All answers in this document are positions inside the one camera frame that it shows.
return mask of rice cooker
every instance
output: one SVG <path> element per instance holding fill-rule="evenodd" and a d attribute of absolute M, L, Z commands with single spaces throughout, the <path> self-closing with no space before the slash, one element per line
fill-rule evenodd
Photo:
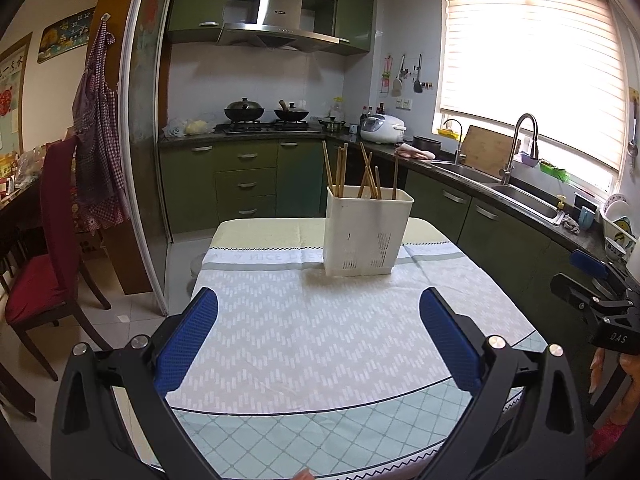
<path fill-rule="evenodd" d="M 402 142 L 406 126 L 404 121 L 391 115 L 372 115 L 362 124 L 360 135 L 377 144 Z"/>

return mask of faucet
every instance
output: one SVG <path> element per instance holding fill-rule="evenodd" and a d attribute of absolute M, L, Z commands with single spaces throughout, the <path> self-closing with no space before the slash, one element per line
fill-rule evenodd
<path fill-rule="evenodd" d="M 456 158 L 453 160 L 454 164 L 458 164 L 460 160 L 460 144 L 462 144 L 462 124 L 460 124 L 460 121 L 457 119 L 447 119 L 442 123 L 442 126 L 447 126 L 447 123 L 450 123 L 451 121 L 456 121 L 458 123 L 458 126 L 460 126 L 460 137 L 458 138 L 458 149 L 456 150 Z"/>
<path fill-rule="evenodd" d="M 533 123 L 533 138 L 531 139 L 531 158 L 538 158 L 538 122 L 536 118 L 531 114 L 522 114 L 516 123 L 516 128 L 513 132 L 513 142 L 511 143 L 511 151 L 509 152 L 509 158 L 504 165 L 504 168 L 500 169 L 500 176 L 502 179 L 500 183 L 506 186 L 511 178 L 511 172 L 513 171 L 513 157 L 516 155 L 516 145 L 518 144 L 518 134 L 520 133 L 520 127 L 525 119 L 531 119 Z"/>

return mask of checkered apron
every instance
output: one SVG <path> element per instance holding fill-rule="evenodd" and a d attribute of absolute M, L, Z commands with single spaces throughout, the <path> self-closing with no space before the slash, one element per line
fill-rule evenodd
<path fill-rule="evenodd" d="M 73 104 L 76 185 L 82 221 L 94 232 L 129 219 L 120 162 L 116 92 L 107 86 L 104 62 L 115 38 L 100 22 Z"/>

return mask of small pot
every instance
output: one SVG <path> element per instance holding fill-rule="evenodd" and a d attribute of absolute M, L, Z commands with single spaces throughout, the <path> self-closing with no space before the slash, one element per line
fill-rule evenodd
<path fill-rule="evenodd" d="M 302 108 L 296 108 L 294 103 L 289 103 L 289 106 L 287 107 L 287 104 L 284 101 L 280 101 L 280 109 L 274 110 L 274 112 L 279 119 L 286 122 L 301 121 L 309 114 L 309 112 Z"/>
<path fill-rule="evenodd" d="M 225 108 L 225 115 L 232 123 L 256 121 L 263 113 L 264 108 L 255 101 L 249 101 L 247 97 L 243 97 L 242 101 L 234 101 Z"/>
<path fill-rule="evenodd" d="M 428 139 L 427 137 L 421 136 L 414 136 L 412 145 L 414 148 L 418 148 L 423 152 L 431 152 L 435 156 L 438 156 L 442 149 L 442 143 L 439 140 Z"/>
<path fill-rule="evenodd" d="M 337 123 L 335 117 L 329 117 L 328 119 L 328 121 L 318 119 L 318 122 L 322 124 L 322 129 L 330 134 L 338 133 L 344 126 L 344 121 Z"/>

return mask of stainless steel range hood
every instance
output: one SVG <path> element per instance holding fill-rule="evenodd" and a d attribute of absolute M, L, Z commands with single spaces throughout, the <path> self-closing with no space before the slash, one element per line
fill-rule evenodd
<path fill-rule="evenodd" d="M 219 45 L 250 44 L 268 48 L 293 48 L 301 52 L 323 50 L 339 38 L 300 29 L 302 0 L 260 0 L 254 23 L 225 23 Z"/>

